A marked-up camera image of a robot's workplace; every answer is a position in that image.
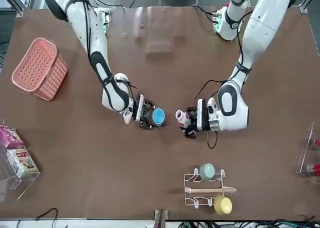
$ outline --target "clear plastic shelf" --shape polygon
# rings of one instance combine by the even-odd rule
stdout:
[[[300,158],[296,167],[296,173],[306,177],[314,184],[320,184],[320,176],[315,176],[307,172],[309,164],[320,164],[320,148],[314,146],[314,140],[319,139],[320,130],[314,122],[311,122],[305,135]]]
[[[20,199],[39,174],[39,171],[28,172],[18,177],[8,161],[6,150],[0,144],[0,203]]]

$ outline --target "yellow cup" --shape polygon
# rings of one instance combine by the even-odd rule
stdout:
[[[217,214],[230,214],[232,211],[232,202],[228,197],[218,195],[214,199],[214,209]]]

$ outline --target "wooden rolling pin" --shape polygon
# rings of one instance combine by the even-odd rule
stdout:
[[[233,187],[223,187],[223,188],[214,188],[214,189],[191,189],[186,187],[185,192],[188,194],[192,193],[234,193],[237,189]]]

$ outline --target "blue cup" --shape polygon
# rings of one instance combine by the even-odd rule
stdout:
[[[160,108],[156,108],[152,113],[152,120],[156,126],[162,126],[165,121],[165,112]]]

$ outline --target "pink package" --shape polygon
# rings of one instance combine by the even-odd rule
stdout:
[[[15,129],[3,125],[0,125],[0,143],[6,149],[20,149],[24,145]]]

